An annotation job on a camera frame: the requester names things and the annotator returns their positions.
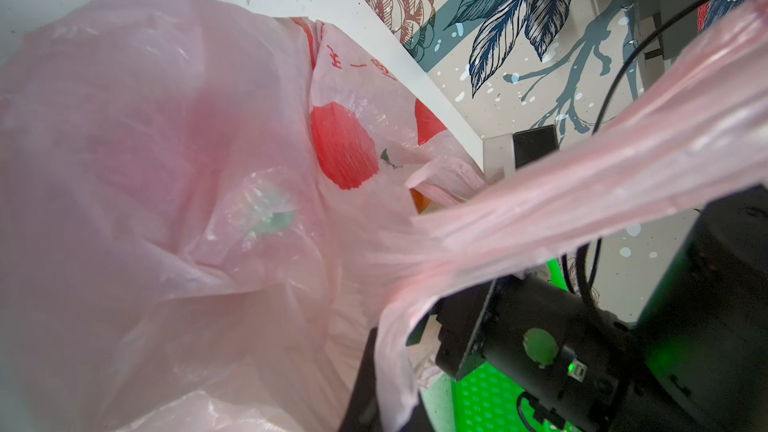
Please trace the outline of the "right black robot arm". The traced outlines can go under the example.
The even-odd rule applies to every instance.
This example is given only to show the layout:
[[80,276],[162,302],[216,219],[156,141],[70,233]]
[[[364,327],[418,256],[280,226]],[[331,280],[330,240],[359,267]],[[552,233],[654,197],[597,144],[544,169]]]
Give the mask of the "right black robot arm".
[[581,431],[767,427],[767,192],[709,203],[628,325],[531,273],[442,299],[437,366],[490,364]]

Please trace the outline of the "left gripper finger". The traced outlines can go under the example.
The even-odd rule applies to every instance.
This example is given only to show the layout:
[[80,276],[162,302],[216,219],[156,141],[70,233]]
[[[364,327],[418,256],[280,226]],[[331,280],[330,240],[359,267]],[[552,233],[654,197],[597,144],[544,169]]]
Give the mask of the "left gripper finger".
[[[339,432],[382,432],[382,422],[376,397],[374,348],[377,329],[368,336],[361,365],[354,384],[346,414]],[[402,428],[405,432],[434,432],[423,401],[419,400],[411,418]]]

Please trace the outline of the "pink plastic bag with fruit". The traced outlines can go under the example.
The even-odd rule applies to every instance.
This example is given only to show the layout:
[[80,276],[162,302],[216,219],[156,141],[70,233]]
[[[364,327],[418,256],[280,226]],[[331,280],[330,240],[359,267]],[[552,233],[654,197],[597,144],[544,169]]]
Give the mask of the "pink plastic bag with fruit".
[[767,0],[492,185],[333,25],[94,0],[1,69],[1,427],[333,431],[377,327],[394,431],[438,298],[766,176]]

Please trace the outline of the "orange fruit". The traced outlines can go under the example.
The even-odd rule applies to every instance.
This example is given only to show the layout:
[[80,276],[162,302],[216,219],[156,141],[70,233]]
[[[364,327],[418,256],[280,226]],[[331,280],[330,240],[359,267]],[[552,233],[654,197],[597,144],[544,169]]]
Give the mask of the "orange fruit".
[[411,189],[410,194],[418,214],[421,214],[428,209],[431,204],[431,200],[429,198],[421,194],[416,189]]

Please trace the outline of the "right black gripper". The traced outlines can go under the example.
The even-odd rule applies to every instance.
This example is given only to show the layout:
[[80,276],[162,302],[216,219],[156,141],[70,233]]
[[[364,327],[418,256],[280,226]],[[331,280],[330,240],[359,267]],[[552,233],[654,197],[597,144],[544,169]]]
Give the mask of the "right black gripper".
[[611,313],[533,275],[439,301],[437,366],[462,381],[489,364],[523,390],[537,422],[606,431],[619,407],[628,329]]

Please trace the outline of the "green plastic basket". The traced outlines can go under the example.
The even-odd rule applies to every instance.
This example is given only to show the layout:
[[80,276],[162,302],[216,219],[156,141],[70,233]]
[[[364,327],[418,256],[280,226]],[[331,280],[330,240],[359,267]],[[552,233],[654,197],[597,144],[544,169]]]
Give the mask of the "green plastic basket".
[[453,418],[458,431],[567,431],[569,426],[534,417],[533,401],[484,355],[487,328],[500,318],[502,293],[518,278],[495,279],[443,300],[438,322],[438,364],[452,384]]

